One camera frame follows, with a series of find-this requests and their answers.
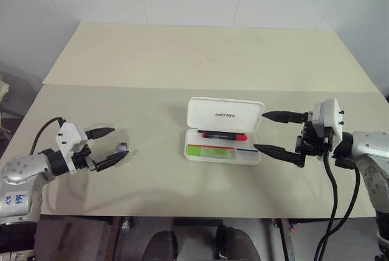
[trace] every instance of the cable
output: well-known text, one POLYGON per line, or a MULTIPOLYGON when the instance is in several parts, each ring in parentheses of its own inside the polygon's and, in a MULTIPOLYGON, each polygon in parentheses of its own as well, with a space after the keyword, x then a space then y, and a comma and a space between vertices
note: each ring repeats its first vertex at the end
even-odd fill
POLYGON ((343 216, 343 218, 341 219, 341 221, 337 224, 336 227, 334 227, 334 229, 332 229, 330 232, 326 233, 319 241, 318 243, 318 247, 323 244, 323 242, 329 238, 330 235, 333 235, 334 233, 336 233, 344 224, 345 222, 347 221, 351 211, 353 210, 354 208, 354 205, 355 205, 355 202, 357 200, 357 196, 358 196, 358 191, 359 191, 359 185, 360 185, 360 174, 359 174, 359 169, 355 166, 354 167, 354 171, 355 171, 355 186, 354 186, 354 192, 353 192, 353 196, 351 197, 351 201, 350 201, 350 204, 347 208, 347 211, 345 213, 345 215, 343 216))
POLYGON ((31 147, 30 155, 32 155, 32 154, 34 153, 36 144, 38 143, 38 139, 39 139, 39 137, 41 136, 42 132, 46 129, 46 127, 48 127, 51 123, 53 123, 53 122, 55 122, 55 121, 58 121, 58 123, 60 124, 60 126, 62 126, 63 122, 65 122, 65 120, 64 120, 62 117, 56 117, 56 118, 53 118, 53 119, 47 121, 47 122, 41 127, 41 129, 39 129, 38 133, 36 134, 35 139, 34 139, 34 142, 33 142, 32 147, 31 147))
MULTIPOLYGON (((331 168, 329 166, 328 156, 329 156, 329 151, 326 150, 323 154, 323 162, 324 162, 324 168, 326 170, 327 176, 328 176, 328 178, 331 182, 331 185, 332 185, 332 194, 334 197, 334 204, 332 205, 332 212, 331 212, 331 216, 330 216, 329 221, 328 221, 325 236, 327 234, 329 234, 329 232, 331 230, 332 224, 333 224, 334 219, 335 219, 337 206, 338 206, 338 187, 337 187, 334 175, 332 174, 331 168)), ((317 261, 318 259, 321 260, 323 258, 324 251, 325 251, 326 246, 327 246, 327 240, 328 240, 328 238, 325 238, 324 241, 322 241, 321 243, 319 242, 319 244, 317 245, 315 257, 314 257, 315 261, 317 261)))

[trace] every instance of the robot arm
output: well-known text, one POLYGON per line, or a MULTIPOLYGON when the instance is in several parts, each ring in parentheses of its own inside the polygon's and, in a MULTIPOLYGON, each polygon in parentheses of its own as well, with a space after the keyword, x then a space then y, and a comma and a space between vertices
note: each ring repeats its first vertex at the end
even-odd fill
POLYGON ((87 140, 100 138, 114 129, 104 127, 84 131, 65 121, 60 125, 56 137, 59 151, 48 149, 35 155, 15 157, 2 170, 0 260, 34 260, 34 235, 44 185, 56 176, 75 173, 83 168, 102 171, 128 154, 125 148, 101 162, 95 162, 89 156, 91 150, 86 144, 87 140))
POLYGON ((295 153, 273 145, 254 147, 298 167, 304 167, 307 155, 321 157, 335 148, 333 158, 337 167, 354 169, 356 166, 362 174, 376 210, 379 248, 384 253, 384 260, 389 260, 389 135, 361 131, 345 133, 343 114, 336 99, 316 104, 314 110, 307 113, 264 113, 264 117, 276 122, 304 123, 303 131, 297 137, 295 153))
POLYGON ((355 163, 376 210, 377 239, 386 260, 389 259, 389 135, 356 131, 343 134, 334 150, 336 165, 355 163))

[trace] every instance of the table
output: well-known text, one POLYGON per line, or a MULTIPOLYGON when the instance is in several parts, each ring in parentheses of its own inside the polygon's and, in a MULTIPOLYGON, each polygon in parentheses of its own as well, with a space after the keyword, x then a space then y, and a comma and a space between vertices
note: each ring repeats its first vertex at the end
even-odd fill
POLYGON ((379 92, 335 32, 81 23, 45 84, 379 92))
MULTIPOLYGON (((336 96, 345 110, 346 131, 388 131, 389 105, 378 93, 285 92, 115 88, 45 85, 27 113, 0 165, 27 154, 45 121, 63 116, 84 127, 115 126, 115 133, 91 142, 92 157, 103 159, 119 142, 133 151, 100 173, 82 170, 62 175, 47 187, 42 213, 70 215, 160 215, 187 217, 324 218, 332 190, 323 164, 306 167, 263 155, 256 166, 188 161, 183 156, 186 105, 191 96, 260 100, 268 110, 307 111, 336 96)), ((55 148, 58 127, 42 135, 36 150, 55 148)), ((260 143, 294 149, 297 124, 263 120, 260 143)), ((349 203, 354 173, 333 167, 341 216, 349 203)), ((363 185, 352 217, 370 217, 373 208, 363 185)))
MULTIPOLYGON (((117 131, 91 143, 101 160, 119 142, 131 154, 100 173, 62 175, 44 191, 44 214, 327 218, 332 192, 323 164, 299 169, 263 155, 256 166, 188 161, 192 96, 259 100, 304 112, 337 97, 345 130, 388 131, 383 96, 334 32, 81 23, 0 160, 26 155, 48 119, 117 131)), ((56 126, 37 151, 56 148, 56 126)), ((260 143, 293 151, 301 126, 263 120, 260 143)), ((333 168, 340 217, 353 173, 333 168)), ((352 217, 374 215, 361 186, 352 217)))

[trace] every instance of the blue stripe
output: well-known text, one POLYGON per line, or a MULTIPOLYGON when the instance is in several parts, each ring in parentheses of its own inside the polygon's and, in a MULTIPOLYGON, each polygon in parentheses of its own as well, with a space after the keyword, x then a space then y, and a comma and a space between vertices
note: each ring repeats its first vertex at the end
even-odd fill
POLYGON ((246 150, 244 148, 237 148, 236 150, 241 150, 241 151, 254 151, 255 153, 258 153, 258 150, 246 150))

